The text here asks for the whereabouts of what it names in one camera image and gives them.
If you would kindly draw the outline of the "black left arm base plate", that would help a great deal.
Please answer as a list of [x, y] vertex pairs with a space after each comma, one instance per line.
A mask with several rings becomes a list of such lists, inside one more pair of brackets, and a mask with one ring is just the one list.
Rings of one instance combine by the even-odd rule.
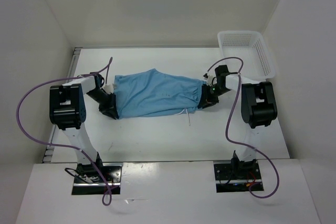
[[[108, 182], [112, 194], [119, 195], [121, 191], [122, 164], [103, 163], [100, 170]], [[91, 171], [91, 174], [87, 175], [78, 165], [76, 169], [66, 167], [65, 172], [74, 178], [72, 195], [108, 195], [107, 186], [95, 169]]]

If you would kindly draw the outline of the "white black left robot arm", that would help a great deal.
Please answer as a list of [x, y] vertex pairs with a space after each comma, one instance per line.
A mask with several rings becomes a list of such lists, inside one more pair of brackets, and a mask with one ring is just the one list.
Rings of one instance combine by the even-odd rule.
[[101, 181], [105, 175], [102, 160], [88, 136], [84, 95], [98, 103], [98, 110], [114, 120], [119, 118], [116, 95], [104, 88], [104, 77], [93, 73], [69, 83], [49, 89], [49, 118], [67, 136], [77, 157], [77, 171], [93, 182]]

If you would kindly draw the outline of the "light blue mesh shorts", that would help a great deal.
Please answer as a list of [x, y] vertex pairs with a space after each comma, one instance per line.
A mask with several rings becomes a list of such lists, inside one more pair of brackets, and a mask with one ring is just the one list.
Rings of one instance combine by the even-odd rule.
[[202, 96], [199, 79], [173, 76], [156, 69], [116, 75], [114, 94], [120, 119], [194, 113]]

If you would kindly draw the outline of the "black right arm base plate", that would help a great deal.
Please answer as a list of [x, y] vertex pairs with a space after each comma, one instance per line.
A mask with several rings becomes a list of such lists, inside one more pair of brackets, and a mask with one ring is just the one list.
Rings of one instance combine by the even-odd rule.
[[259, 165], [254, 162], [243, 162], [241, 168], [233, 171], [230, 162], [214, 163], [214, 175], [217, 193], [236, 193], [264, 191]]

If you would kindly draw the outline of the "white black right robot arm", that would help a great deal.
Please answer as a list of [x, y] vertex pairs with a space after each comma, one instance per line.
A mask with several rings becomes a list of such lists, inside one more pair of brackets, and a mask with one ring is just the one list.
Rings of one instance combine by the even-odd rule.
[[[250, 178], [250, 173], [256, 167], [258, 150], [258, 135], [263, 128], [270, 126], [278, 115], [276, 99], [271, 82], [259, 82], [241, 76], [240, 72], [231, 72], [227, 65], [215, 68], [215, 75], [204, 74], [206, 84], [202, 85], [202, 95], [198, 104], [199, 109], [205, 109], [219, 103], [219, 97], [227, 92], [236, 91], [233, 107], [225, 127], [226, 139], [235, 145], [230, 164], [216, 168], [216, 179], [230, 180]], [[240, 114], [248, 130], [244, 140], [231, 140], [229, 126], [233, 112], [240, 106]]]

